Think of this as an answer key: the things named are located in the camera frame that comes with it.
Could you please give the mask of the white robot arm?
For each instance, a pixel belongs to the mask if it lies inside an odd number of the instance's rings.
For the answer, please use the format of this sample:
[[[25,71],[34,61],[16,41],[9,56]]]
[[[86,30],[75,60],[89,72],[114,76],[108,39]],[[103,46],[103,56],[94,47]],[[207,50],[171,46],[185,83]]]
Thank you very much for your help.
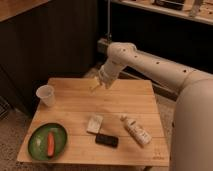
[[[109,88],[127,67],[175,94],[169,171],[213,171],[213,74],[112,42],[98,83]]]

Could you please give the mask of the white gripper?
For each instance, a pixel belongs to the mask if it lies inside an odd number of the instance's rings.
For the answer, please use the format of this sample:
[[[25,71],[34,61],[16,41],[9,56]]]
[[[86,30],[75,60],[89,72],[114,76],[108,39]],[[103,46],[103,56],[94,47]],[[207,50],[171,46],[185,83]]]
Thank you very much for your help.
[[[90,87],[90,92],[96,91],[101,85],[110,88],[113,82],[118,78],[120,67],[112,62],[106,62],[98,71],[98,76],[95,76],[97,84]]]

